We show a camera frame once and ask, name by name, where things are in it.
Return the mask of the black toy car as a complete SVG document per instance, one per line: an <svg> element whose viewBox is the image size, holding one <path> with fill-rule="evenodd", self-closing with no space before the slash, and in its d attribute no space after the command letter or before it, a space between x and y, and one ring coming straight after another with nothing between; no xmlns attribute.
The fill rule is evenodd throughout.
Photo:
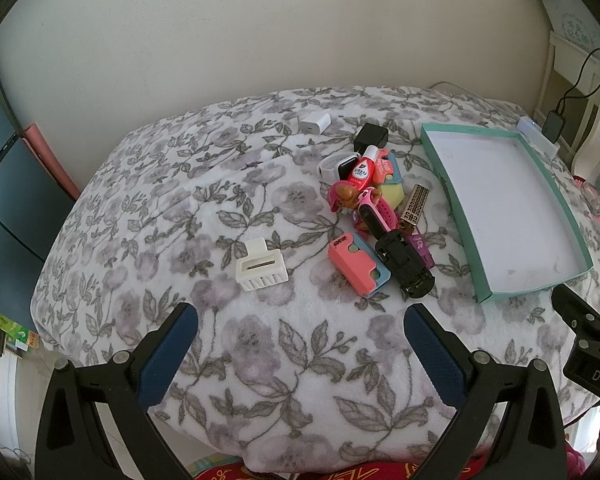
<svg viewBox="0 0 600 480"><path fill-rule="evenodd" d="M396 279L405 297L419 299L434 288L434 276L399 230L391 230L376 240L375 252Z"/></svg>

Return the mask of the purple lighter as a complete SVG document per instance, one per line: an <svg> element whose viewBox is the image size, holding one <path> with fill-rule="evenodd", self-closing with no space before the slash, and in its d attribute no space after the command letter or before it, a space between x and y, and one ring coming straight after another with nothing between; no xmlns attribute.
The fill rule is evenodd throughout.
<svg viewBox="0 0 600 480"><path fill-rule="evenodd" d="M426 240L424 236L419 231L419 229L415 228L411 234L407 234L406 239L411 243L411 245L415 248L416 252L422 258L422 262L426 266L427 269L432 269L434 267L434 258L432 258L431 252L428 248Z"/></svg>

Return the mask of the white hair claw clip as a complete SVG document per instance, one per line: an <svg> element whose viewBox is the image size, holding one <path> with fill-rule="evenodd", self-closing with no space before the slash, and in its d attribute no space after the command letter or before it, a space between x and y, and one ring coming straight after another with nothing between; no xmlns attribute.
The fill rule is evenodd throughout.
<svg viewBox="0 0 600 480"><path fill-rule="evenodd" d="M282 252L268 249L263 237L248 240L247 255L236 261L236 282L245 292L282 284L288 281L288 271Z"/></svg>

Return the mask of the teal shallow cardboard tray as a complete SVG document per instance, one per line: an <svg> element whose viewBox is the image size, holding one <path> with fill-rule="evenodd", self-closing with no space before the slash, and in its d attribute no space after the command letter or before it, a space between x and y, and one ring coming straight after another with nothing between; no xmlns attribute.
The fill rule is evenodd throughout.
<svg viewBox="0 0 600 480"><path fill-rule="evenodd" d="M576 218L520 133L425 124L420 142L450 203L478 302L549 289L592 269Z"/></svg>

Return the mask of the dark blue cabinet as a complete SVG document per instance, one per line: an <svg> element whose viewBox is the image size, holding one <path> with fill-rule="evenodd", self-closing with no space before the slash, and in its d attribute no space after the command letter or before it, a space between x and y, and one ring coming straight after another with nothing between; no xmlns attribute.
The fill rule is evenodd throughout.
<svg viewBox="0 0 600 480"><path fill-rule="evenodd" d="M28 330L36 282L73 205L26 143L0 78L0 313Z"/></svg>

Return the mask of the pink blue foam piece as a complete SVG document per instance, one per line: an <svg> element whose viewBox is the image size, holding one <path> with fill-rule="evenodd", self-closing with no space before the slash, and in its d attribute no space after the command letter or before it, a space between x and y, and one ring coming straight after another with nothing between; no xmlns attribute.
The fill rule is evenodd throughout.
<svg viewBox="0 0 600 480"><path fill-rule="evenodd" d="M390 281L391 272L358 234L344 233L335 238L327 253L358 296L373 297Z"/></svg>

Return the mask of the yellow green foam piece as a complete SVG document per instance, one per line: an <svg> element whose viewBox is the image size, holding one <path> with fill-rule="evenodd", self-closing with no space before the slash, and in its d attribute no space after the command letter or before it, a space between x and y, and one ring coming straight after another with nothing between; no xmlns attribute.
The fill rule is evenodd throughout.
<svg viewBox="0 0 600 480"><path fill-rule="evenodd" d="M379 191L381 192L382 198L387 202L387 204L393 209L396 210L404 200L405 194L403 185L401 183L385 183L379 187Z"/></svg>

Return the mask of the white shelf furniture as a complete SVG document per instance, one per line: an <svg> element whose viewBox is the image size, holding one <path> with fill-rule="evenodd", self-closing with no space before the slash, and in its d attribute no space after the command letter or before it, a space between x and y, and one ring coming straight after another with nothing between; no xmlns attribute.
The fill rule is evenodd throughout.
<svg viewBox="0 0 600 480"><path fill-rule="evenodd" d="M550 112L565 119L558 156L576 176L591 177L600 162L600 53L590 55L554 32L532 117L545 122Z"/></svg>

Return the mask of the orange blue foam piece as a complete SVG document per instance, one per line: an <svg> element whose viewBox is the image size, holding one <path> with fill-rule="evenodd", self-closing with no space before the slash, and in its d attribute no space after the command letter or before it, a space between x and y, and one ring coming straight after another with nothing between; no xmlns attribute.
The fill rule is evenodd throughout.
<svg viewBox="0 0 600 480"><path fill-rule="evenodd" d="M401 184L402 176L396 155L386 148L379 150L372 177L373 185Z"/></svg>

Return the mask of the red white tube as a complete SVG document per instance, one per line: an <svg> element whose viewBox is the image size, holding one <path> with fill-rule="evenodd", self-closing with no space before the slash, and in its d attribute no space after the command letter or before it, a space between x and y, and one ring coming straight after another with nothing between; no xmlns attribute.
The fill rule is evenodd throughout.
<svg viewBox="0 0 600 480"><path fill-rule="evenodd" d="M352 185L360 192L368 188L370 182L372 182L378 156L379 148L375 145L369 145L353 166L350 174L344 179L344 182Z"/></svg>

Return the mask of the brown pink dog toy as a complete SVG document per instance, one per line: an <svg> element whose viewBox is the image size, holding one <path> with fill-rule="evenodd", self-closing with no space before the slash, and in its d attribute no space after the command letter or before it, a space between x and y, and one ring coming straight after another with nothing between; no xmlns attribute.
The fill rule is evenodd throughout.
<svg viewBox="0 0 600 480"><path fill-rule="evenodd" d="M351 222L353 224L354 210L356 203L358 202L358 194L360 193L361 192L352 185L347 184L344 181L338 181L329 189L329 207L332 212L338 212L343 209L350 210L352 216Z"/></svg>

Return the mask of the white smart watch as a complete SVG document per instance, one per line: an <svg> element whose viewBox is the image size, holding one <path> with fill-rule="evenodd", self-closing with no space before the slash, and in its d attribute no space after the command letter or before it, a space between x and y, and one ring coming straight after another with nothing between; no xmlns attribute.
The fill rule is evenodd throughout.
<svg viewBox="0 0 600 480"><path fill-rule="evenodd" d="M320 180L329 184L347 180L351 170L360 159L358 152L342 152L331 154L317 165Z"/></svg>

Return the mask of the floral grey white blanket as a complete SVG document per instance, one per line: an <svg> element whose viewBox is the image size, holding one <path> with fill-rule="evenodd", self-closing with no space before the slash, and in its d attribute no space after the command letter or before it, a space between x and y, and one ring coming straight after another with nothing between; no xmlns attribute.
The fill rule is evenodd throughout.
<svg viewBox="0 0 600 480"><path fill-rule="evenodd" d="M403 333L412 292L471 350L550 369L564 422L595 396L550 293L479 301L420 142L514 130L516 104L410 87L309 88L130 132L68 215L31 300L80 365L135 348L188 302L198 333L152 414L255 470L422 460L454 411Z"/></svg>

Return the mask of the black plug adapter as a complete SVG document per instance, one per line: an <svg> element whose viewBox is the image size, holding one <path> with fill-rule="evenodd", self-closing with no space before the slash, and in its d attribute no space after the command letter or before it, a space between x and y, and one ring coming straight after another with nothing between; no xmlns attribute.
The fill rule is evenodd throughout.
<svg viewBox="0 0 600 480"><path fill-rule="evenodd" d="M366 122L353 139L354 150L363 154L371 145L376 148L384 148L388 142L388 136L389 130L386 127Z"/></svg>

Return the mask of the white charger cube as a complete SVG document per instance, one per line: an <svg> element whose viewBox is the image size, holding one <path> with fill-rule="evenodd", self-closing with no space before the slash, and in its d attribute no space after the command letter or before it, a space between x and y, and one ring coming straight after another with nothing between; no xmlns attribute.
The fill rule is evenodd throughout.
<svg viewBox="0 0 600 480"><path fill-rule="evenodd" d="M299 120L299 130L305 134L322 134L332 123L332 118L324 110L312 112Z"/></svg>

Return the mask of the pink board by wall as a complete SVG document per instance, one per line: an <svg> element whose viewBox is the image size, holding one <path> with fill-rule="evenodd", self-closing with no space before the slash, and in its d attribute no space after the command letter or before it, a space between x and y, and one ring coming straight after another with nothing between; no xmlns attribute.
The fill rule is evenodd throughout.
<svg viewBox="0 0 600 480"><path fill-rule="evenodd" d="M25 128L23 132L27 146L41 162L44 169L74 200L76 200L80 196L81 191L70 178L68 172L61 166L61 163L45 141L40 128L38 128L37 125L32 124Z"/></svg>

